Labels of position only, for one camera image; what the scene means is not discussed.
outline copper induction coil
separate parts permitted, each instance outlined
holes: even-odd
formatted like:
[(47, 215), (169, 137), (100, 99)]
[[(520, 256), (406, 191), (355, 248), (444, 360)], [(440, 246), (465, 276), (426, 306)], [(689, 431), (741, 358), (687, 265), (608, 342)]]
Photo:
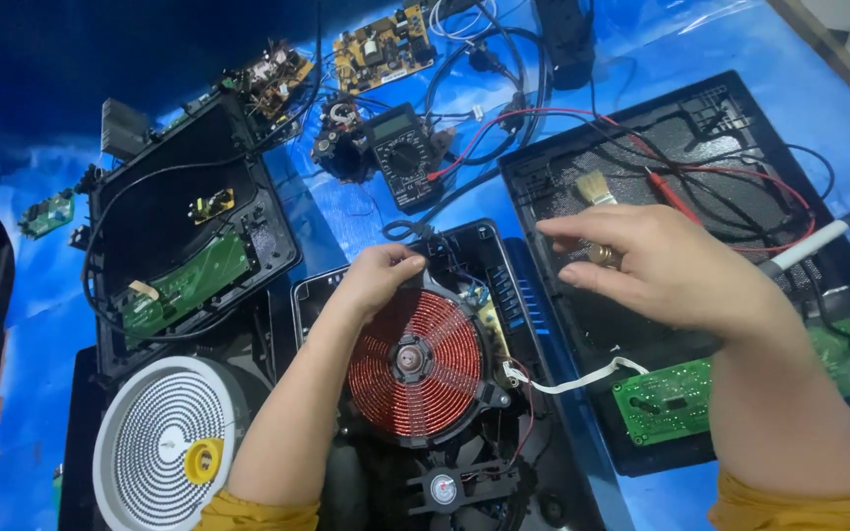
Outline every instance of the copper induction coil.
[[(433, 353), (431, 371), (415, 383), (396, 380), (390, 352), (404, 335), (421, 337)], [(385, 432), (426, 437), (462, 416), (481, 380), (474, 325), (450, 300), (403, 288), (356, 342), (348, 382), (353, 402)]]

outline yellow sleeve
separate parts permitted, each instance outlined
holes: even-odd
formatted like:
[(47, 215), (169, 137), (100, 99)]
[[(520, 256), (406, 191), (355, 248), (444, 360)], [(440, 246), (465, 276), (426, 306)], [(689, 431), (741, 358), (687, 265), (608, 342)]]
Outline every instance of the yellow sleeve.
[(750, 489), (721, 472), (707, 517), (718, 531), (850, 531), (850, 498), (815, 500)]
[(314, 531), (319, 503), (303, 507), (272, 507), (235, 498), (225, 490), (202, 508), (195, 531)]

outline human hand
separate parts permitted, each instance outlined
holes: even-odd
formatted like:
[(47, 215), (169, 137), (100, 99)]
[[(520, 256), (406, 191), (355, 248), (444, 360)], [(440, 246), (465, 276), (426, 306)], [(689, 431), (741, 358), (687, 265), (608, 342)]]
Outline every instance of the human hand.
[(575, 262), (559, 278), (609, 296), (647, 318), (724, 339), (799, 323), (772, 280), (678, 211), (662, 206), (601, 205), (537, 223), (567, 252), (579, 240), (614, 247), (620, 270)]
[(353, 260), (331, 297), (334, 308), (355, 312), (368, 324), (399, 285), (425, 267), (425, 258), (402, 244), (367, 247)]

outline brush bristles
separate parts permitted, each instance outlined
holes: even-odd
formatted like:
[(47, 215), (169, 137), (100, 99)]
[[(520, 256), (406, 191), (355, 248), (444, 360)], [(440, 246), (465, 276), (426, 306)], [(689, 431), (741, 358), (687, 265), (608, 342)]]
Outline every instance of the brush bristles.
[(607, 204), (618, 204), (615, 196), (608, 190), (606, 176), (599, 170), (589, 172), (576, 179), (576, 188), (583, 199), (592, 206)]

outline radiant heating element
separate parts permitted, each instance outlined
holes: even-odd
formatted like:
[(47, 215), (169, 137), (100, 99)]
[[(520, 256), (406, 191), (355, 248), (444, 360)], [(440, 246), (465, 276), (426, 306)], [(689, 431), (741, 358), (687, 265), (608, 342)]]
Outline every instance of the radiant heating element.
[(175, 356), (138, 372), (113, 399), (94, 448), (104, 520), (114, 531), (192, 529), (225, 483), (249, 419), (240, 382), (215, 362)]
[(474, 405), (482, 366), (481, 338), (459, 304), (403, 288), (360, 335), (349, 389), (385, 433), (431, 438)]

